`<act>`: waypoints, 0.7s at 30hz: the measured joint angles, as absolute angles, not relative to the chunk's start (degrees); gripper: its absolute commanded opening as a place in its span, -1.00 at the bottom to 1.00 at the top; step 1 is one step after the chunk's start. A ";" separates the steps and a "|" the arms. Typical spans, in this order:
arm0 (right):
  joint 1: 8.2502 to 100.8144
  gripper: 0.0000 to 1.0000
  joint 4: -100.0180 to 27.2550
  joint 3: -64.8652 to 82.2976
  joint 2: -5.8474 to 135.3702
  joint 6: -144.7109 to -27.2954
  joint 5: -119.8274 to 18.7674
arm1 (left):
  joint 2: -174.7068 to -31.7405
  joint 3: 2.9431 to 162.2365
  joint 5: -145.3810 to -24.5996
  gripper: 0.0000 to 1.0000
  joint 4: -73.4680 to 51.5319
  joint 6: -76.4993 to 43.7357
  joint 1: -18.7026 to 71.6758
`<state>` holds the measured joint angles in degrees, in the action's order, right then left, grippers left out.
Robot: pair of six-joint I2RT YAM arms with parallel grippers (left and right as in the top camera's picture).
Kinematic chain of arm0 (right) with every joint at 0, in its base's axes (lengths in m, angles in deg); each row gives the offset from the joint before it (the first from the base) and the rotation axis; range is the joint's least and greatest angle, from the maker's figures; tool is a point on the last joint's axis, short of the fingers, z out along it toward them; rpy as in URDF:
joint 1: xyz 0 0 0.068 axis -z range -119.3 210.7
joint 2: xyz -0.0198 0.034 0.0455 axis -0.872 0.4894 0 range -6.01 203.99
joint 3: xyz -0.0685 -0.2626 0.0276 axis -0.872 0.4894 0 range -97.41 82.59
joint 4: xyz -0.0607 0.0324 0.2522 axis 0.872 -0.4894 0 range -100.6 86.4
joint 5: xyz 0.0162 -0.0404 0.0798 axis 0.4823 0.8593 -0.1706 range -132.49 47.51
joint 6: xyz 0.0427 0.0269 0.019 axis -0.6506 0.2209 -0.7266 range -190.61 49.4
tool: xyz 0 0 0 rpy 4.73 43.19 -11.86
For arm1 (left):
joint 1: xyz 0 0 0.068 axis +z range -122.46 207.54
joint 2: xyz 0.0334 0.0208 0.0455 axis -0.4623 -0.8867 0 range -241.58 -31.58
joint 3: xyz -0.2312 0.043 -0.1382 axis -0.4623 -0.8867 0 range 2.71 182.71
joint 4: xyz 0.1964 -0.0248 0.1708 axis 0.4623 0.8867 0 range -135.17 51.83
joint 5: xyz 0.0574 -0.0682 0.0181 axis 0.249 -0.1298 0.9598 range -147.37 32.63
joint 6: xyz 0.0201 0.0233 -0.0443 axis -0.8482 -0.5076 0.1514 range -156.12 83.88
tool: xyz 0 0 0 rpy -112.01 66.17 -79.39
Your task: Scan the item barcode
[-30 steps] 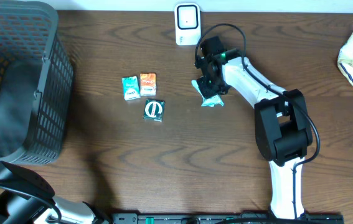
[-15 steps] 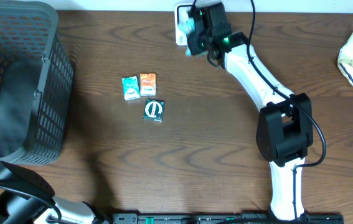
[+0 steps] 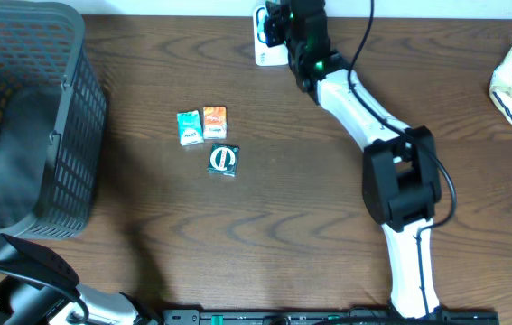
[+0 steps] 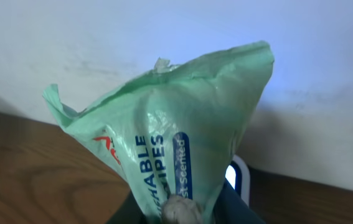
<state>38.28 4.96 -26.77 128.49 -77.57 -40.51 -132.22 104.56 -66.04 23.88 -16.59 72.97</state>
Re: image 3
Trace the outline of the orange tissue pack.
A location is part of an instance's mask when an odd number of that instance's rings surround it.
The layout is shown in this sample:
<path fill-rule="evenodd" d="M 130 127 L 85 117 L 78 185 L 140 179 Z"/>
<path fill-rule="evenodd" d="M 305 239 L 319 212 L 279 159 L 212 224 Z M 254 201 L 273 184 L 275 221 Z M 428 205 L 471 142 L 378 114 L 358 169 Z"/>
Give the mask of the orange tissue pack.
<path fill-rule="evenodd" d="M 225 139 L 228 133 L 227 109 L 223 106 L 203 108 L 205 139 Z"/>

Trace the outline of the teal green tissue pack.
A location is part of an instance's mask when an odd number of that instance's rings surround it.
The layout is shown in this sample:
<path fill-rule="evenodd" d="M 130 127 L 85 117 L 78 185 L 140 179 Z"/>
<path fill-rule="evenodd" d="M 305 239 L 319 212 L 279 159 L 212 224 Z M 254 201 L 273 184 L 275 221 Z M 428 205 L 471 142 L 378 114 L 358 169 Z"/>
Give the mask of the teal green tissue pack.
<path fill-rule="evenodd" d="M 198 110 L 177 114 L 180 144 L 182 146 L 204 142 L 200 113 Z"/>

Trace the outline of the small green black box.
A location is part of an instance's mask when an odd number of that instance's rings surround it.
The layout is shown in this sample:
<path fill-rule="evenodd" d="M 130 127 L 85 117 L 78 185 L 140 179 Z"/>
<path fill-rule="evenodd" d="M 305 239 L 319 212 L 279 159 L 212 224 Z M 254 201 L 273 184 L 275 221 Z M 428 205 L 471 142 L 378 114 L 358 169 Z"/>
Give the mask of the small green black box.
<path fill-rule="evenodd" d="M 237 173 L 239 147 L 214 144 L 211 147 L 207 171 L 235 177 Z"/>

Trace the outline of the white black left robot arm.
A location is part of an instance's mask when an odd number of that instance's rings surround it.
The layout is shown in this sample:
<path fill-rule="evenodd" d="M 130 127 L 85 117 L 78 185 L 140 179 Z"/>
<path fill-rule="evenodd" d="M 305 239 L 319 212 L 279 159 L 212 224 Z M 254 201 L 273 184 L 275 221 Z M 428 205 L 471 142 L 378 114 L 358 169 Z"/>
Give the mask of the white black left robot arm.
<path fill-rule="evenodd" d="M 0 324 L 163 324 L 134 298 L 79 282 L 58 254 L 0 233 Z"/>

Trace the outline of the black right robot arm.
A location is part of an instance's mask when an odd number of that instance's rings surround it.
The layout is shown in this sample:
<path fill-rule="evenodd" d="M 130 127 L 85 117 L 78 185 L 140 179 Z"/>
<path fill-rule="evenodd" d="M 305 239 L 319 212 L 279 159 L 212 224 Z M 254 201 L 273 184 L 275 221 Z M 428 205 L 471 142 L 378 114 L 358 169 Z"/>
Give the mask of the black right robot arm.
<path fill-rule="evenodd" d="M 382 228 L 392 273 L 393 311 L 430 320 L 440 306 L 433 287 L 430 227 L 441 198 L 434 140 L 389 114 L 331 45 L 322 1 L 266 1 L 253 14 L 262 66 L 286 65 L 300 90 L 332 114 L 363 153 L 362 197 Z"/>

